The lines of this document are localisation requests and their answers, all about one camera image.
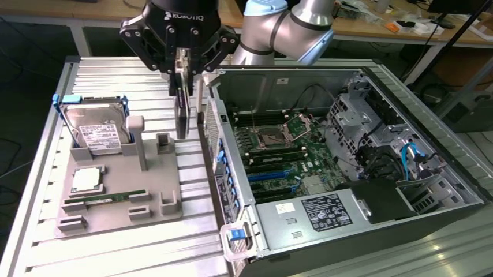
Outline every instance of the orange object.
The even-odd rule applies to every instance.
[[[385,24],[385,28],[388,28],[391,31],[393,31],[395,33],[397,33],[400,31],[400,27],[396,26],[395,23],[388,23]]]

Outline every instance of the hard drive label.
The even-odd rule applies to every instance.
[[[312,226],[317,232],[353,224],[337,194],[306,199],[302,203]]]
[[[91,151],[122,147],[115,124],[89,125],[79,128]]]

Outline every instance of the robotiq logo text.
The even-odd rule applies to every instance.
[[[182,14],[176,14],[176,13],[168,12],[166,16],[165,16],[165,20],[170,20],[172,18],[200,20],[200,21],[204,22],[204,16],[184,16]]]

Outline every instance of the power supply label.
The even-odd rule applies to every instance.
[[[89,125],[79,128],[91,151],[122,147],[115,124]]]
[[[317,232],[353,224],[337,194],[302,200],[302,203]]]

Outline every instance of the motherboard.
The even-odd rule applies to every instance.
[[[348,181],[310,115],[236,115],[234,135],[258,204],[331,192]]]

